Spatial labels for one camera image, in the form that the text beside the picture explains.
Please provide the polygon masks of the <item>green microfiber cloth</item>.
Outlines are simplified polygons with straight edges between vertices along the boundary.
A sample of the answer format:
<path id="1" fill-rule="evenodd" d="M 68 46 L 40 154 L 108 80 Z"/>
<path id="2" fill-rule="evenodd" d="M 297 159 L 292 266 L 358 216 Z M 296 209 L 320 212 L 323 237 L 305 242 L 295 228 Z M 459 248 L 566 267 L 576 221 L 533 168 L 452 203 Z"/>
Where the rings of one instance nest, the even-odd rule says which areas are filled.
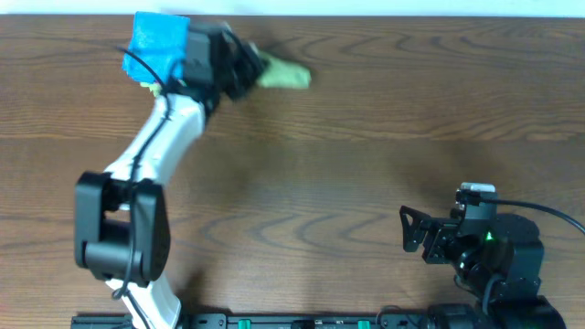
<path id="1" fill-rule="evenodd" d="M 280 89 L 308 89 L 312 76 L 311 71 L 291 61 L 276 58 L 273 55 L 261 51 L 260 57 L 266 61 L 266 69 L 257 79 L 257 85 L 261 88 Z"/>

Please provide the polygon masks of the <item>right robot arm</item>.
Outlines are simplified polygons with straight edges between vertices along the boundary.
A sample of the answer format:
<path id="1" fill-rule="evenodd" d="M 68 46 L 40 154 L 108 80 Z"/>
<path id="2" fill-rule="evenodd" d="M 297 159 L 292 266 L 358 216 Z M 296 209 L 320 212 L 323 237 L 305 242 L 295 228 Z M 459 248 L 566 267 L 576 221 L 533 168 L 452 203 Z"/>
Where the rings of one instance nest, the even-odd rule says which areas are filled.
<path id="1" fill-rule="evenodd" d="M 500 214 L 481 203 L 434 218 L 411 207 L 399 211 L 403 249 L 423 247 L 428 264 L 450 264 L 455 281 L 475 305 L 437 304 L 422 318 L 423 328 L 559 329 L 565 322 L 539 294 L 544 246 L 537 225 Z"/>

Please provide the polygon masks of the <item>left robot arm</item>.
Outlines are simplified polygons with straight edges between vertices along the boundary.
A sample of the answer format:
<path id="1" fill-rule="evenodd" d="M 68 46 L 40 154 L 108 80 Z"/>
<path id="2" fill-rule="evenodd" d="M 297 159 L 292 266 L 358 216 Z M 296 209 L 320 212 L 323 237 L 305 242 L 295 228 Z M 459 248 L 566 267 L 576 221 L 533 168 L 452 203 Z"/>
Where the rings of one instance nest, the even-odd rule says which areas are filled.
<path id="1" fill-rule="evenodd" d="M 144 126 L 106 169 L 75 185 L 75 261 L 112 290 L 132 328 L 175 328 L 182 305 L 165 276 L 171 244 L 165 187 L 207 128 L 222 96 L 237 101 L 268 62 L 224 28 L 187 33 L 186 54 L 160 87 Z"/>

